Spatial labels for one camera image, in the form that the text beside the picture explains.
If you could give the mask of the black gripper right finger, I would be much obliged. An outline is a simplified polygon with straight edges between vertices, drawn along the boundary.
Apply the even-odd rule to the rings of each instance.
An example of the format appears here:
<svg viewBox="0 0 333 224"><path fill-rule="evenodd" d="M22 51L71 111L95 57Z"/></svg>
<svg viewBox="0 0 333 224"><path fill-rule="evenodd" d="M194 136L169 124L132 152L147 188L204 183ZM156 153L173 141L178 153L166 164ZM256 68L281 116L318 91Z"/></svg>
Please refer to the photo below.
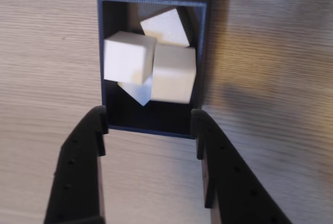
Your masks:
<svg viewBox="0 0 333 224"><path fill-rule="evenodd" d="M290 223L207 112L192 109L190 130L211 223Z"/></svg>

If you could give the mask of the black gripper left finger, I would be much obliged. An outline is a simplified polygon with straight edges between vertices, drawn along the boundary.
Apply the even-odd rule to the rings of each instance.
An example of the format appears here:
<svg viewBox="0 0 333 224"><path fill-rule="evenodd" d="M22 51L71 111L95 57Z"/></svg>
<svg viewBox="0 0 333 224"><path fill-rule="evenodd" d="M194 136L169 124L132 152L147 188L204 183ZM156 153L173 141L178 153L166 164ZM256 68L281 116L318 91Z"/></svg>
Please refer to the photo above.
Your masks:
<svg viewBox="0 0 333 224"><path fill-rule="evenodd" d="M105 223L100 158L105 106L92 108L61 146L44 223Z"/></svg>

